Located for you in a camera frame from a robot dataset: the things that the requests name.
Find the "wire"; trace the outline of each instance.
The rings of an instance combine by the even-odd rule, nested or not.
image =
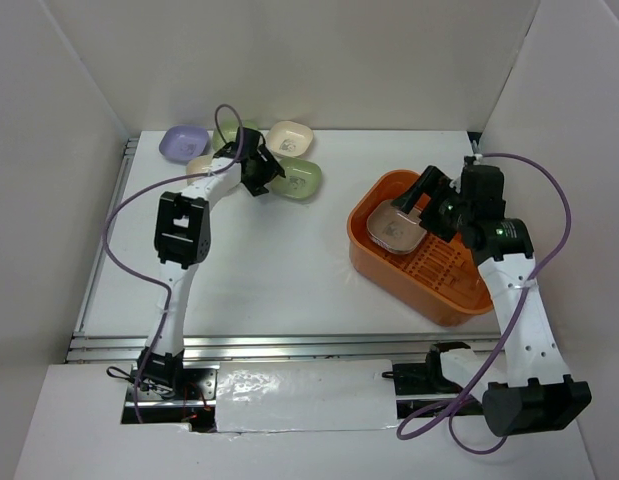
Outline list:
[[[532,167],[534,167],[537,170],[539,170],[549,180],[549,182],[551,182],[553,187],[558,192],[558,195],[560,196],[560,200],[562,201],[562,205],[563,205],[564,210],[565,210],[565,229],[564,229],[564,232],[563,232],[562,237],[560,238],[560,241],[558,242],[558,244],[554,247],[554,249],[551,252],[549,252],[549,254],[545,258],[543,258],[536,265],[536,267],[529,274],[529,277],[527,278],[527,281],[534,280],[538,276],[540,271],[543,268],[545,268],[547,266],[547,264],[551,260],[553,260],[554,257],[556,255],[558,255],[558,253],[564,248],[565,244],[567,243],[567,240],[569,239],[569,235],[571,234],[571,223],[572,223],[572,220],[571,220],[571,207],[569,205],[569,200],[567,200],[567,195],[565,194],[564,190],[562,189],[562,187],[560,186],[558,181],[554,178],[554,176],[551,175],[551,173],[549,173],[549,171],[546,168],[544,168],[539,163],[534,162],[533,160],[530,160],[530,159],[528,159],[526,157],[522,157],[520,155],[514,155],[514,154],[511,154],[511,153],[485,153],[482,156],[484,158],[496,158],[496,157],[510,158],[510,159],[513,159],[513,160],[518,160],[520,162],[526,163],[527,165],[531,165]],[[518,322],[518,319],[520,318],[520,314],[522,312],[522,308],[524,307],[525,301],[527,300],[527,296],[529,295],[529,289],[530,289],[530,287],[528,287],[528,286],[525,286],[525,287],[523,287],[521,289],[521,291],[520,291],[520,299],[518,300],[518,304],[516,305],[516,308],[515,308],[515,310],[513,312],[513,315],[511,316],[511,320],[509,321],[509,324],[507,325],[507,328],[505,329],[504,332],[502,332],[502,336],[500,337],[500,340],[498,341],[498,343],[494,347],[493,351],[489,354],[489,357],[487,357],[487,360],[485,361],[485,363],[478,369],[476,374],[469,381],[469,383],[465,386],[465,388],[462,389],[462,391],[458,394],[458,396],[455,399],[453,399],[451,401],[447,401],[448,402],[447,406],[445,407],[445,409],[442,412],[440,412],[440,414],[436,418],[434,418],[433,420],[431,420],[427,424],[423,425],[422,427],[414,430],[413,432],[403,433],[405,427],[414,418],[418,418],[419,416],[423,415],[424,413],[427,413],[430,410],[432,410],[432,408],[431,408],[432,405],[428,405],[427,407],[424,407],[424,408],[421,408],[419,410],[416,410],[415,412],[410,414],[407,418],[405,418],[402,421],[402,423],[398,426],[398,429],[396,430],[396,436],[398,437],[398,439],[400,439],[400,440],[411,440],[412,438],[417,438],[420,435],[428,432],[429,430],[431,430],[435,426],[439,425],[445,418],[449,418],[449,423],[450,423],[449,424],[449,428],[452,431],[453,439],[456,441],[456,443],[461,448],[463,448],[464,450],[466,450],[468,452],[471,452],[471,453],[474,453],[474,454],[478,454],[478,455],[485,455],[485,454],[489,454],[489,453],[495,452],[496,450],[498,450],[504,444],[504,439],[503,439],[495,447],[492,447],[492,448],[490,448],[488,450],[479,451],[479,450],[470,449],[469,447],[467,447],[464,444],[462,444],[462,442],[460,442],[460,440],[457,438],[455,433],[453,433],[453,427],[451,426],[451,421],[452,421],[453,416],[458,412],[458,410],[460,410],[460,408],[462,408],[463,403],[469,397],[470,392],[473,389],[473,387],[476,386],[476,384],[480,381],[480,379],[485,374],[485,372],[489,369],[489,367],[491,367],[493,362],[496,360],[496,358],[498,357],[500,352],[504,349],[505,343],[509,339],[509,336],[511,335],[511,332],[513,331],[514,327],[516,326],[516,323]],[[444,403],[446,403],[446,402],[437,402],[434,405],[436,405],[436,408],[439,408]]]
[[[105,220],[105,225],[102,229],[102,248],[105,251],[105,253],[107,254],[107,256],[111,259],[111,261],[116,264],[116,266],[118,266],[119,268],[121,268],[122,270],[124,270],[125,272],[127,272],[129,275],[133,275],[136,278],[139,278],[140,280],[144,280],[145,282],[149,282],[152,283],[154,285],[158,285],[159,287],[162,287],[165,289],[165,291],[167,292],[167,296],[165,298],[165,304],[164,304],[164,308],[163,308],[163,314],[162,317],[160,318],[160,323],[158,324],[158,329],[156,330],[156,334],[154,335],[153,339],[151,340],[151,343],[149,344],[148,350],[145,354],[145,356],[142,359],[142,362],[140,363],[140,365],[138,366],[138,370],[136,371],[136,377],[134,379],[134,384],[133,384],[133,407],[134,410],[136,412],[136,417],[138,419],[138,423],[143,423],[142,422],[142,416],[140,415],[140,408],[138,406],[138,387],[142,381],[142,374],[147,366],[147,361],[149,360],[149,357],[151,356],[151,352],[153,352],[153,350],[156,347],[156,344],[158,343],[158,339],[160,338],[160,334],[162,333],[162,329],[165,326],[165,322],[167,320],[167,313],[169,312],[169,304],[171,303],[171,296],[172,296],[172,291],[171,291],[171,287],[158,280],[157,278],[153,278],[150,277],[148,275],[144,275],[143,273],[138,272],[137,270],[134,270],[133,268],[129,267],[128,265],[126,265],[125,263],[123,263],[112,251],[111,251],[111,247],[109,245],[109,230],[111,229],[111,225],[113,223],[113,220],[116,218],[116,216],[120,213],[120,211],[125,208],[127,205],[129,205],[131,202],[133,202],[136,198],[144,195],[147,192],[150,192],[152,190],[155,190],[158,187],[162,187],[163,185],[167,185],[169,183],[174,183],[174,182],[180,182],[182,180],[189,180],[191,178],[200,178],[200,177],[209,177],[212,175],[218,175],[220,173],[226,172],[227,170],[229,170],[234,164],[236,164],[237,162],[240,161],[240,155],[242,154],[242,146],[243,146],[243,142],[244,142],[244,131],[242,128],[242,119],[240,118],[240,115],[238,114],[238,112],[236,111],[235,108],[233,108],[231,105],[228,105],[226,103],[223,103],[221,105],[218,105],[218,107],[216,108],[216,111],[214,112],[214,122],[216,123],[216,126],[218,125],[218,114],[220,112],[220,110],[222,110],[223,108],[226,108],[228,110],[231,110],[231,112],[234,114],[234,116],[236,117],[236,120],[238,121],[238,126],[240,127],[239,131],[240,131],[240,135],[238,138],[238,148],[236,151],[236,156],[233,158],[233,161],[230,162],[227,166],[219,168],[218,170],[214,170],[212,172],[203,172],[203,173],[194,173],[191,175],[180,175],[179,177],[173,177],[173,178],[168,178],[166,180],[161,180],[160,182],[154,183],[152,185],[149,185],[145,188],[143,188],[142,190],[134,193],[133,195],[131,195],[129,198],[126,198],[125,200],[123,200],[122,202],[120,202],[120,204],[118,206],[116,206],[113,211],[109,214],[109,216],[107,217],[107,219]]]

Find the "purple cable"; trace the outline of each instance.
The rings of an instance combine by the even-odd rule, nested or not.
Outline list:
[[[558,242],[558,245],[556,245],[556,247],[551,252],[549,252],[549,254],[545,258],[543,258],[536,265],[536,267],[532,270],[532,272],[529,274],[527,281],[533,280],[538,276],[538,273],[540,273],[540,271],[543,268],[545,268],[547,264],[551,260],[553,260],[553,258],[556,255],[558,255],[558,253],[564,248],[565,244],[567,243],[567,240],[571,233],[571,207],[569,206],[569,201],[567,200],[567,196],[565,195],[564,190],[562,189],[558,181],[554,178],[554,176],[551,175],[551,173],[549,173],[549,171],[545,167],[543,167],[537,162],[534,162],[533,160],[530,160],[526,157],[522,157],[520,155],[514,155],[511,153],[485,153],[482,156],[484,158],[495,158],[495,157],[511,158],[513,160],[518,160],[523,163],[526,163],[527,165],[531,165],[532,167],[539,170],[545,177],[547,177],[549,182],[551,182],[551,184],[554,186],[554,188],[558,192],[558,195],[560,196],[560,200],[562,201],[562,205],[565,209],[565,230],[562,234],[562,238]],[[400,425],[398,426],[398,429],[396,430],[396,436],[398,437],[399,440],[411,440],[412,438],[419,437],[420,435],[428,432],[435,426],[439,425],[445,418],[449,418],[450,420],[449,428],[452,431],[453,439],[456,441],[456,443],[458,443],[458,445],[460,445],[460,447],[462,447],[464,450],[470,453],[475,453],[478,455],[493,453],[504,444],[505,439],[501,440],[495,447],[490,448],[488,450],[483,450],[483,451],[473,450],[463,445],[460,442],[460,440],[457,438],[457,436],[453,432],[453,428],[451,427],[451,419],[458,412],[458,410],[462,408],[464,401],[469,396],[473,387],[476,386],[476,384],[480,381],[480,379],[485,374],[485,372],[489,369],[489,367],[491,367],[493,362],[496,360],[500,352],[504,349],[507,339],[511,335],[511,332],[513,331],[514,327],[516,326],[516,323],[518,322],[518,319],[520,318],[522,308],[524,307],[525,301],[527,300],[527,296],[529,295],[529,288],[530,287],[524,287],[521,289],[520,299],[518,300],[518,304],[516,305],[516,309],[514,310],[513,315],[511,316],[511,320],[509,321],[507,328],[502,333],[500,340],[494,347],[493,351],[489,354],[489,357],[487,357],[487,360],[485,361],[485,363],[482,365],[482,367],[480,367],[480,369],[478,369],[478,371],[473,376],[473,378],[469,381],[467,386],[465,386],[465,388],[462,389],[462,391],[458,394],[458,396],[454,400],[448,403],[446,408],[442,412],[440,412],[440,414],[436,418],[428,422],[426,425],[423,425],[422,427],[414,430],[413,432],[402,433],[405,427],[409,424],[409,422],[411,422],[411,420],[413,420],[414,418],[418,418],[419,416],[423,415],[426,412],[429,412],[431,410],[430,408],[431,405],[427,407],[423,407],[419,410],[416,410],[411,415],[409,415],[407,418],[405,418],[402,421],[402,423],[400,423]]]
[[[214,112],[214,122],[216,124],[216,129],[220,131],[220,126],[218,122],[218,113],[223,108],[227,108],[231,110],[231,112],[235,115],[236,120],[238,120],[238,125],[242,127],[242,120],[240,118],[240,115],[238,115],[238,112],[236,111],[236,109],[233,108],[231,105],[223,103],[221,105],[218,105],[218,108],[216,108],[216,111]],[[151,190],[154,190],[158,187],[162,187],[163,185],[167,185],[169,183],[180,182],[182,180],[189,180],[191,178],[209,177],[211,175],[218,175],[219,173],[226,172],[231,167],[233,167],[233,165],[236,162],[238,162],[238,159],[240,158],[240,155],[242,154],[243,141],[244,141],[244,132],[242,128],[240,128],[240,136],[238,138],[238,149],[236,151],[236,156],[234,157],[233,161],[229,163],[227,166],[219,168],[218,170],[215,170],[213,172],[194,173],[191,175],[180,175],[179,177],[168,178],[166,180],[161,180],[160,182],[154,183],[153,185],[149,185],[148,187],[143,188],[142,190],[131,195],[129,198],[126,198],[124,201],[120,202],[120,204],[113,209],[113,211],[109,214],[109,216],[105,220],[105,225],[102,229],[102,248],[107,254],[107,256],[111,258],[111,261],[115,263],[119,268],[127,272],[129,275],[133,275],[134,277],[139,278],[140,280],[144,280],[145,282],[158,285],[159,287],[162,287],[167,291],[167,297],[165,299],[165,305],[163,308],[164,313],[162,314],[162,317],[160,318],[158,329],[156,330],[156,334],[151,340],[147,354],[144,356],[144,358],[142,359],[142,362],[138,366],[138,370],[136,371],[136,378],[134,379],[134,383],[133,383],[133,408],[136,412],[136,418],[138,419],[138,423],[143,423],[142,416],[140,415],[140,407],[138,406],[138,388],[140,387],[142,373],[144,372],[147,366],[147,361],[149,360],[149,356],[151,355],[151,352],[153,352],[154,348],[156,348],[156,344],[158,343],[158,339],[160,338],[162,329],[165,326],[165,322],[167,320],[167,312],[169,311],[169,304],[171,303],[172,291],[171,291],[171,287],[168,284],[161,282],[157,278],[149,277],[147,275],[144,275],[138,272],[137,270],[134,270],[133,268],[125,265],[118,257],[116,257],[116,255],[111,251],[111,247],[109,245],[109,230],[111,229],[111,224],[113,223],[113,220],[116,218],[116,216],[120,213],[120,211],[123,208],[125,208],[127,205],[133,202],[136,198],[140,197],[141,195],[144,195],[147,192],[150,192]]]

